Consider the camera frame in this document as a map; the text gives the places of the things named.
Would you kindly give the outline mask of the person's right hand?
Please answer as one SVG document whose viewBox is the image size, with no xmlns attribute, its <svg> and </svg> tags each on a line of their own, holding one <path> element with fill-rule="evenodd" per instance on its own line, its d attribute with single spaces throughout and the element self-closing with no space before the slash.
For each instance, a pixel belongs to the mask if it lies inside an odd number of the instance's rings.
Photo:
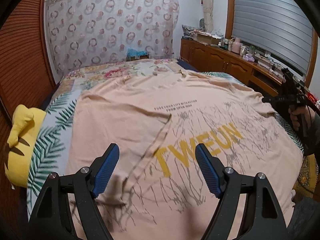
<svg viewBox="0 0 320 240">
<path fill-rule="evenodd" d="M 311 127 L 311 124 L 315 118 L 315 112 L 310 109 L 308 106 L 298 107 L 295 110 L 289 109 L 290 119 L 294 130 L 298 130 L 300 127 L 300 122 L 298 121 L 299 116 L 303 116 L 306 120 L 308 128 Z"/>
</svg>

